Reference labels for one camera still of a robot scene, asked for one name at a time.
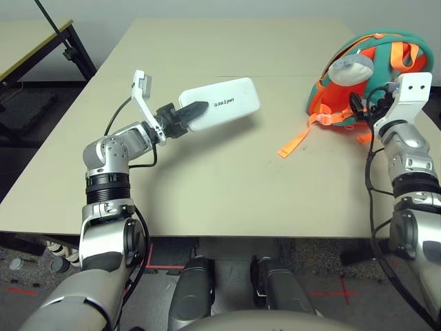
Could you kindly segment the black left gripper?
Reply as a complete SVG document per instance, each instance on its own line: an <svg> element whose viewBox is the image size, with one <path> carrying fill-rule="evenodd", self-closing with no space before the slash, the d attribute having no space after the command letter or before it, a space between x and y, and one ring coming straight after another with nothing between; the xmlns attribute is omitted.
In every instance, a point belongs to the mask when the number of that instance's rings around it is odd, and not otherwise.
<svg viewBox="0 0 441 331"><path fill-rule="evenodd" d="M194 121L204 115L209 107L206 101L195 101L177 110L168 103L156 111L155 119L162 127L165 137L177 139L188 133L182 121Z"/></svg>

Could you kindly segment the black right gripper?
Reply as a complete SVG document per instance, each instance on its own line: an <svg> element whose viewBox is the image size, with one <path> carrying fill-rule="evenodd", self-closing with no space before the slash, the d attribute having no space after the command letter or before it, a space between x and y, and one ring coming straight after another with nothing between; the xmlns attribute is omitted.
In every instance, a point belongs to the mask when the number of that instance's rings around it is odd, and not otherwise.
<svg viewBox="0 0 441 331"><path fill-rule="evenodd" d="M371 119L381 119L389 111L393 104L393 99L381 98L378 100L377 104L371 107ZM362 103L361 97L355 93L351 92L349 95L349 107L353 113L355 119L365 118L365 107Z"/></svg>

